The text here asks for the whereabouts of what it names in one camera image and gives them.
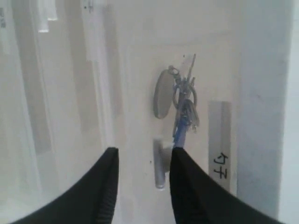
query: metal ring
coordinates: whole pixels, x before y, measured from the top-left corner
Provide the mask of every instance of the metal ring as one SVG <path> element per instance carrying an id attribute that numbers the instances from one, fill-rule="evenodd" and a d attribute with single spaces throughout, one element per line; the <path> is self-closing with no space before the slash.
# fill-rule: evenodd
<path id="1" fill-rule="evenodd" d="M 191 90 L 191 92 L 193 94 L 193 104 L 196 107 L 196 105 L 197 105 L 197 93 L 196 93 L 196 90 L 190 84 L 188 84 L 188 88 L 190 88 L 190 90 Z M 178 102 L 177 102 L 177 99 L 176 99 L 177 90 L 178 90 L 178 85 L 175 85 L 174 88 L 173 88 L 172 102 L 173 102 L 174 107 L 176 109 L 178 109 Z"/>

